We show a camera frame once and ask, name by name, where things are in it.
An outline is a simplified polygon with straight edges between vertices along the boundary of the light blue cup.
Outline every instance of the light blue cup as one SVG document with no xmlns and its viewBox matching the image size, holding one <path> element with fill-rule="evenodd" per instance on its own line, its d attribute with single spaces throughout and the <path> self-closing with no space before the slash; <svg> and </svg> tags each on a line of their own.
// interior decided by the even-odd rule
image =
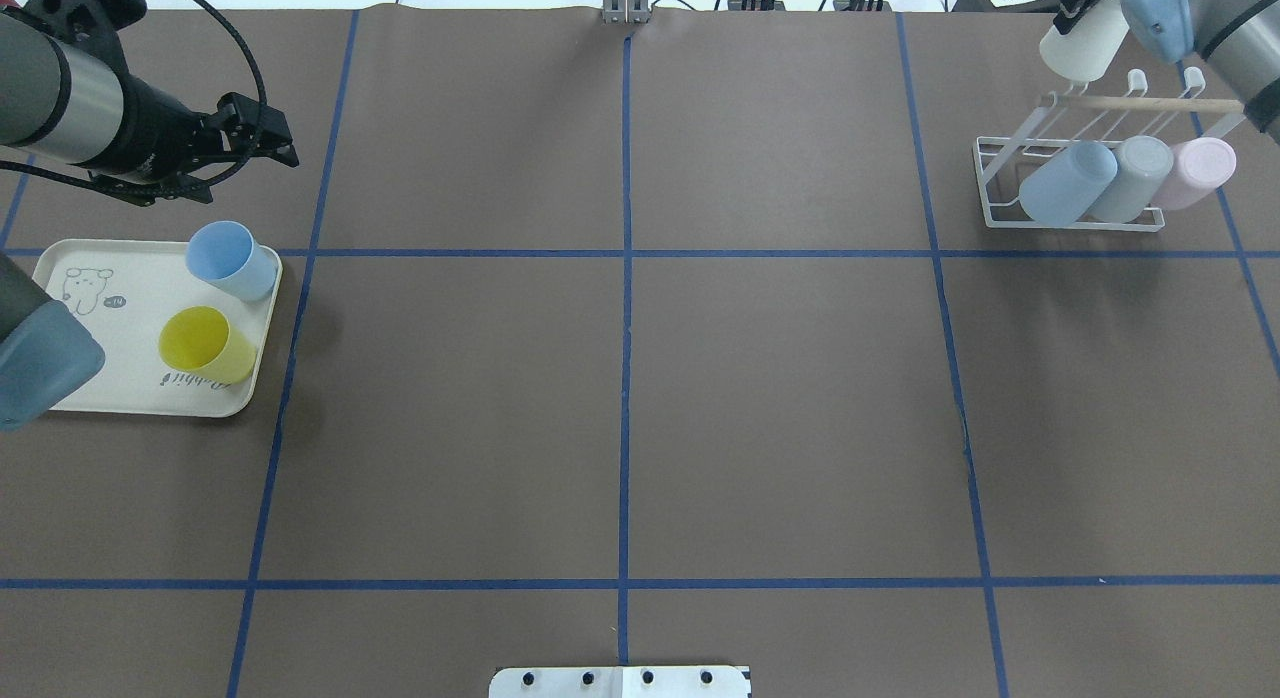
<svg viewBox="0 0 1280 698">
<path fill-rule="evenodd" d="M 1119 173 L 1116 156 L 1097 141 L 1080 141 L 1029 174 L 1018 191 L 1023 211 L 1048 228 L 1080 220 Z"/>
<path fill-rule="evenodd" d="M 275 287 L 275 263 L 234 220 L 210 223 L 191 237 L 187 270 L 246 302 L 261 301 Z"/>
</svg>

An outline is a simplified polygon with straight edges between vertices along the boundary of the white wire rack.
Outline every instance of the white wire rack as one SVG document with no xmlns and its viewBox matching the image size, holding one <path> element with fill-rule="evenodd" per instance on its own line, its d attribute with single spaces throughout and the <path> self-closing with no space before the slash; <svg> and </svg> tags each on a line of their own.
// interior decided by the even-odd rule
<svg viewBox="0 0 1280 698">
<path fill-rule="evenodd" d="M 1027 120 L 1012 136 L 980 136 L 973 145 L 974 174 L 982 199 L 982 215 L 988 228 L 1039 228 L 1023 211 L 1018 201 L 1018 188 L 1024 178 L 1056 156 L 1065 147 L 1080 141 L 1100 141 L 1107 147 L 1120 145 L 1132 136 L 1158 136 L 1171 119 L 1187 113 L 1220 115 L 1217 123 L 1204 132 L 1221 138 L 1244 120 L 1244 106 L 1234 100 L 1207 100 L 1204 74 L 1198 68 L 1183 73 L 1187 88 L 1174 99 L 1147 97 L 1147 74 L 1139 69 L 1129 72 L 1129 90 L 1124 96 L 1087 96 L 1088 83 L 1070 83 L 1066 91 L 1042 96 L 1041 105 L 1032 110 Z M 1069 114 L 1073 119 L 1062 120 Z M 1073 133 L 1055 128 L 1080 123 Z M 1152 115 L 1137 131 L 1139 115 Z M 1165 228 L 1165 214 L 1148 206 L 1129 223 L 1107 223 L 1092 216 L 1065 227 L 1066 231 L 1130 231 L 1153 233 Z"/>
</svg>

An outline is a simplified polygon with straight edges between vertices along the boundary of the cartoon dog drawing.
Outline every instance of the cartoon dog drawing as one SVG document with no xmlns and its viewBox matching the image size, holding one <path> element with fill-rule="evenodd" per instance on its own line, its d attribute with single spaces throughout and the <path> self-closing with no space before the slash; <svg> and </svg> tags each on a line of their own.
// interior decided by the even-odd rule
<svg viewBox="0 0 1280 698">
<path fill-rule="evenodd" d="M 63 280 L 63 302 L 78 315 L 91 314 L 102 291 L 106 291 L 106 279 L 114 274 L 110 269 L 68 268 Z"/>
</svg>

